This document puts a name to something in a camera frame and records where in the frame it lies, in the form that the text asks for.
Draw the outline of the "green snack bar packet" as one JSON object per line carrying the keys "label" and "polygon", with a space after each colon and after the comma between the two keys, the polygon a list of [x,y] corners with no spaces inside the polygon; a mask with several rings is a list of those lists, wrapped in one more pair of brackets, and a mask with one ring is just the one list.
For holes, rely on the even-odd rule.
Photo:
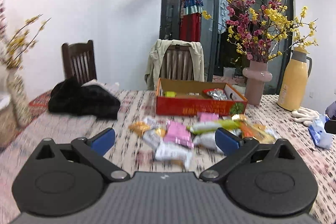
{"label": "green snack bar packet", "polygon": [[169,97],[169,98],[175,98],[176,97],[176,92],[172,92],[172,91],[167,91],[164,93],[165,97]]}

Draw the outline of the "yellow thermos jug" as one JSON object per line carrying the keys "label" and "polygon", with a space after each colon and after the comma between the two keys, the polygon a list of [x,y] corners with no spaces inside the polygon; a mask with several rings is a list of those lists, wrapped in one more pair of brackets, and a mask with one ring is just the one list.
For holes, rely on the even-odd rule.
{"label": "yellow thermos jug", "polygon": [[285,110],[293,111],[301,106],[312,68],[312,59],[307,56],[308,53],[303,47],[294,47],[292,50],[277,101],[278,106]]}

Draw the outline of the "silver red foil snack bag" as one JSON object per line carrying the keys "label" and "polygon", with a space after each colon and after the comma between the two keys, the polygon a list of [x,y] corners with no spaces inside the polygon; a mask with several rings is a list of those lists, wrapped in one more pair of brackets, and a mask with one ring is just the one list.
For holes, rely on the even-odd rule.
{"label": "silver red foil snack bag", "polygon": [[223,89],[215,88],[206,91],[206,94],[210,96],[213,100],[217,101],[227,101],[228,97]]}

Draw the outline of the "red cardboard snack box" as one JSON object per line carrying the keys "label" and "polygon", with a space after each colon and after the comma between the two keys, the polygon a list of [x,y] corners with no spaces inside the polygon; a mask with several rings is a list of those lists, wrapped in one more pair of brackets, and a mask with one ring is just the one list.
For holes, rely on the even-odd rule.
{"label": "red cardboard snack box", "polygon": [[[227,101],[213,100],[206,91],[220,88]],[[165,97],[167,91],[176,92],[175,98]],[[156,114],[166,116],[195,116],[198,113],[215,113],[220,116],[243,114],[248,100],[232,85],[199,81],[182,81],[160,78],[155,90]]]}

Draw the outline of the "dark wooden chair left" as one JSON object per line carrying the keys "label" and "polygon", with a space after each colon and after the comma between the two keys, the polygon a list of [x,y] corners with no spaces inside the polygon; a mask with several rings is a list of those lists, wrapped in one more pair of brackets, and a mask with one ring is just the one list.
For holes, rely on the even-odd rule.
{"label": "dark wooden chair left", "polygon": [[62,59],[65,79],[74,77],[81,85],[97,79],[93,40],[86,43],[64,43]]}

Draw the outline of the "red traditional dress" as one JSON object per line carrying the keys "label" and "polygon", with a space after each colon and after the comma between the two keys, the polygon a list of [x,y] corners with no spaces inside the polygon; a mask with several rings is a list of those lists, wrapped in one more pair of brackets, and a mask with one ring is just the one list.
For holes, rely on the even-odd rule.
{"label": "red traditional dress", "polygon": [[200,42],[202,0],[182,0],[180,12],[179,39],[185,42]]}

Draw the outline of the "green white long snack packet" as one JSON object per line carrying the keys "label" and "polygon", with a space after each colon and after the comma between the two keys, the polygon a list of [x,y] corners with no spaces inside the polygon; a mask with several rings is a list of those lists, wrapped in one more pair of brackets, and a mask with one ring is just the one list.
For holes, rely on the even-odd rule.
{"label": "green white long snack packet", "polygon": [[231,119],[219,119],[216,121],[197,122],[191,126],[187,126],[189,132],[194,135],[215,132],[219,128],[234,130],[239,128],[239,123]]}

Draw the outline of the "silver oat crisp packet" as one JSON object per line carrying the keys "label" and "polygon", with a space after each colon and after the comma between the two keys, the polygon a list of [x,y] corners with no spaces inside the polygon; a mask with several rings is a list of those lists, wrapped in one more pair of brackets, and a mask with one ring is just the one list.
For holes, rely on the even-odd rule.
{"label": "silver oat crisp packet", "polygon": [[181,145],[161,142],[155,151],[154,158],[158,161],[180,161],[185,169],[188,169],[193,158],[193,152]]}

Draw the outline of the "small speckled vase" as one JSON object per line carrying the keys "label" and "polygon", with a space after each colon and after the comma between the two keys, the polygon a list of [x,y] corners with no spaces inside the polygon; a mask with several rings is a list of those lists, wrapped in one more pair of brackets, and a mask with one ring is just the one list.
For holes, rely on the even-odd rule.
{"label": "small speckled vase", "polygon": [[20,128],[24,128],[31,122],[32,116],[24,81],[17,69],[8,70],[7,89],[14,105],[17,124]]}

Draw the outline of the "orange gold snack packet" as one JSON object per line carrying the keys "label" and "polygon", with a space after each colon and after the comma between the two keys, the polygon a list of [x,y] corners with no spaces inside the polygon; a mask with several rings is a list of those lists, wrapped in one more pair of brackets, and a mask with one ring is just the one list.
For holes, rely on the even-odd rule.
{"label": "orange gold snack packet", "polygon": [[274,144],[276,138],[265,131],[255,128],[246,122],[239,122],[239,128],[241,130],[241,137],[256,139],[261,144]]}

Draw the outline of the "beige jacket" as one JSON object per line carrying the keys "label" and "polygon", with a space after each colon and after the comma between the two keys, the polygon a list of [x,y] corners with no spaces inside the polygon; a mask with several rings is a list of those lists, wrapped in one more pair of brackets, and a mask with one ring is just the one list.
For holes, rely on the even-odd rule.
{"label": "beige jacket", "polygon": [[204,53],[200,42],[185,42],[183,40],[158,39],[151,47],[147,61],[144,80],[148,90],[154,90],[158,82],[163,58],[169,46],[187,46],[193,62],[194,80],[205,81]]}

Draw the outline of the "pink snack packet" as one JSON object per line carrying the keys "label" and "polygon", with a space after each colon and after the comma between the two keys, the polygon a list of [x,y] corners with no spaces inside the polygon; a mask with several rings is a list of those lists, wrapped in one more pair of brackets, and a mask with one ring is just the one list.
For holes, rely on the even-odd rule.
{"label": "pink snack packet", "polygon": [[194,147],[191,133],[183,124],[167,121],[166,129],[166,134],[163,138],[165,143],[174,143],[190,149]]}

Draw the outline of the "blue white plastic bag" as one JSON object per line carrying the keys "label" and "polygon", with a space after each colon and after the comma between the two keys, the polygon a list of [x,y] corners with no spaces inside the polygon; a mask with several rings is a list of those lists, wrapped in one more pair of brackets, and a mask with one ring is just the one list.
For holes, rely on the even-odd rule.
{"label": "blue white plastic bag", "polygon": [[329,120],[326,115],[314,118],[308,127],[309,134],[315,146],[330,149],[333,144],[333,135],[325,131],[325,123]]}

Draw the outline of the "black cloth bundle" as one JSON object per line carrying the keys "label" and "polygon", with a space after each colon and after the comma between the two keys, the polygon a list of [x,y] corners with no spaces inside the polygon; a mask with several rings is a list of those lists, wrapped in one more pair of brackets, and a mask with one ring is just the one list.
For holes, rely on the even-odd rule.
{"label": "black cloth bundle", "polygon": [[116,120],[120,106],[119,99],[106,89],[99,85],[81,86],[72,77],[52,89],[48,110],[51,113]]}

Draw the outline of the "calligraphy tablecloth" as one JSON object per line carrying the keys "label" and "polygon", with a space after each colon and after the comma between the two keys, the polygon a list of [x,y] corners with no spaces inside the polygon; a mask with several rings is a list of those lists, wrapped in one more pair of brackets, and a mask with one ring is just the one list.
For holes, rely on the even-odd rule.
{"label": "calligraphy tablecloth", "polygon": [[[178,151],[189,156],[188,166],[181,160],[156,161],[155,150],[129,129],[132,123],[154,116],[154,93],[121,90],[116,96],[121,101],[121,107],[115,121],[100,121],[93,116],[51,114],[47,111],[49,93],[41,94],[31,101],[35,119],[1,152],[1,223],[9,223],[19,214],[11,194],[13,180],[44,138],[51,138],[56,143],[69,143],[78,137],[91,138],[111,127],[116,133],[116,140],[105,158],[129,174],[136,171],[185,170],[199,174],[223,158],[222,154],[210,149],[179,146]],[[316,147],[308,129],[296,123],[290,112],[278,107],[276,101],[276,96],[266,95],[260,106],[248,106],[245,115],[249,122],[265,126],[277,136],[291,142],[318,182],[318,196],[311,215],[320,223],[335,223],[335,148]]]}

